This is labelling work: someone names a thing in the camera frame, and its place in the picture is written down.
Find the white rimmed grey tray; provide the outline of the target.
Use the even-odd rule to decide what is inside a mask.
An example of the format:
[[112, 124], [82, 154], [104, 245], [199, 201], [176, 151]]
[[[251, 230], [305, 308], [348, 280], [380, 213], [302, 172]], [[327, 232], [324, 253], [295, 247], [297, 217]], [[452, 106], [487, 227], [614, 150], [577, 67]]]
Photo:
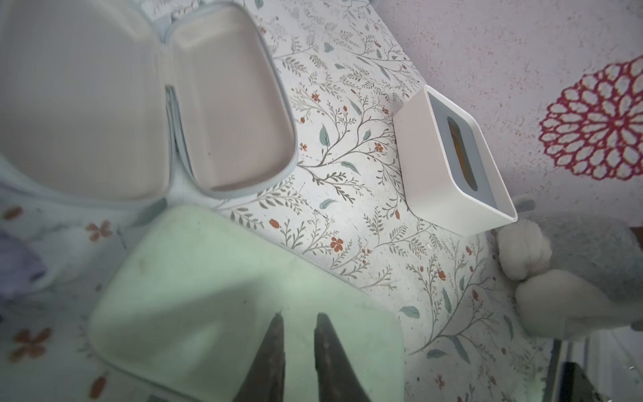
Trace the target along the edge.
[[467, 237], [517, 211], [476, 120], [424, 85], [394, 115], [405, 199], [418, 218]]

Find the grey husky plush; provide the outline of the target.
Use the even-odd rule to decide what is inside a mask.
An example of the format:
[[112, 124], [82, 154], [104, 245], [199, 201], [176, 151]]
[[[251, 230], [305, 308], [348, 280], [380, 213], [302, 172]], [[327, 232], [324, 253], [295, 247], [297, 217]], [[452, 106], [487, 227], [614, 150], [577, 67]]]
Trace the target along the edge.
[[539, 212], [515, 200], [497, 232], [499, 265], [517, 283], [517, 315], [535, 338], [576, 341], [599, 330], [642, 330], [642, 229], [610, 217]]

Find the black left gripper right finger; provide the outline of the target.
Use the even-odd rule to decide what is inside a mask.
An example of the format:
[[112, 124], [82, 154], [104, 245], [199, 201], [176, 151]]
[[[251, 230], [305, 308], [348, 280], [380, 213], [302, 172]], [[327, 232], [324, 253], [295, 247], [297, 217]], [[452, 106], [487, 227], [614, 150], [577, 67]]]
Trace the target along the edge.
[[315, 369], [321, 402], [370, 402], [328, 315], [318, 313], [314, 331]]

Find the mint umbrella case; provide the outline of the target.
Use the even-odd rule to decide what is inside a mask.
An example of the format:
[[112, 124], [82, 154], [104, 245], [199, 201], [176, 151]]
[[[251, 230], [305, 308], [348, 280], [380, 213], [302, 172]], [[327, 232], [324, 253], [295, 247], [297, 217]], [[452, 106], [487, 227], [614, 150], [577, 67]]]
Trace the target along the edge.
[[329, 316], [372, 401], [404, 398], [396, 315], [333, 274], [208, 209], [168, 209], [90, 315], [111, 366], [199, 401], [239, 391], [276, 315], [284, 319], [288, 401], [314, 401], [314, 330]]

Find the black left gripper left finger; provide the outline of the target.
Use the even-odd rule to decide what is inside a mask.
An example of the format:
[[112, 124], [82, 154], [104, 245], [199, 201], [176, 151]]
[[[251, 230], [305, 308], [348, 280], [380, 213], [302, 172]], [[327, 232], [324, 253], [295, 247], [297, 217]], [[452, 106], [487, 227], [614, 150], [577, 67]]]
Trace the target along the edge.
[[286, 372], [284, 320], [276, 313], [234, 402], [282, 402]]

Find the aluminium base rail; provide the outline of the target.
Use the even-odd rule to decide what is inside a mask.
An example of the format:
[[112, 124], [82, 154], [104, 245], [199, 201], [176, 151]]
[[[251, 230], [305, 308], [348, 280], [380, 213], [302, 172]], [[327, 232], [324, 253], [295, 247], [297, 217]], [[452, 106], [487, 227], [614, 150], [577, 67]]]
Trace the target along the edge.
[[641, 401], [642, 330], [616, 328], [556, 340], [542, 401]]

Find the beige roll in tray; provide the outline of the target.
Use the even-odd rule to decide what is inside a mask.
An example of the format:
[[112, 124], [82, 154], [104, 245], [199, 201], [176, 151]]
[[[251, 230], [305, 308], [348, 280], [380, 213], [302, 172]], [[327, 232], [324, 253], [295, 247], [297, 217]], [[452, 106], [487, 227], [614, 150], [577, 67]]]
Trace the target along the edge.
[[477, 167], [475, 141], [472, 129], [460, 117], [447, 117], [449, 129], [449, 164], [458, 187], [467, 194], [479, 190], [475, 168]]

